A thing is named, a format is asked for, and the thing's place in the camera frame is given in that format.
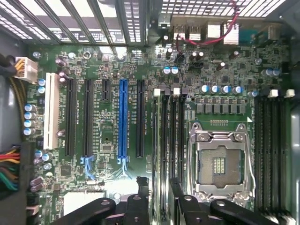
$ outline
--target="black pcie slot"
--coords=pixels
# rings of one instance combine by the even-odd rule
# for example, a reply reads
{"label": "black pcie slot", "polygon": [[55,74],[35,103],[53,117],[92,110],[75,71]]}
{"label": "black pcie slot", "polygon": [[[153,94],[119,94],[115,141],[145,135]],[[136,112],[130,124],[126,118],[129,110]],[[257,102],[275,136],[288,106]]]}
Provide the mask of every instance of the black pcie slot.
{"label": "black pcie slot", "polygon": [[181,94],[178,103],[178,179],[183,182],[183,160],[184,160],[184,104],[186,95]]}
{"label": "black pcie slot", "polygon": [[162,96],[161,103],[161,140],[160,140],[160,207],[162,220],[166,219],[166,182],[167,182],[167,140],[168,140],[168,98]]}
{"label": "black pcie slot", "polygon": [[271,102],[271,111],[272,111],[272,117],[271,117],[271,154],[272,154],[272,209],[277,210],[279,207],[279,199],[278,199],[278,194],[279,194],[279,140],[280,137],[278,136],[279,134],[279,120],[280,118],[278,117],[278,101],[272,101]]}
{"label": "black pcie slot", "polygon": [[271,102],[264,101],[263,105],[263,207],[271,208]]}
{"label": "black pcie slot", "polygon": [[66,102],[66,156],[75,154],[75,125],[76,125],[76,79],[67,81],[67,102]]}
{"label": "black pcie slot", "polygon": [[83,119],[83,155],[90,157],[92,155],[93,143],[93,80],[84,80],[85,96],[84,96],[84,119]]}
{"label": "black pcie slot", "polygon": [[170,137],[169,137],[169,178],[175,177],[175,152],[176,152],[176,112],[177,112],[177,97],[171,96],[170,99]]}
{"label": "black pcie slot", "polygon": [[137,81],[136,145],[137,158],[144,157],[145,149],[145,81]]}
{"label": "black pcie slot", "polygon": [[263,207],[263,103],[255,99],[255,210]]}

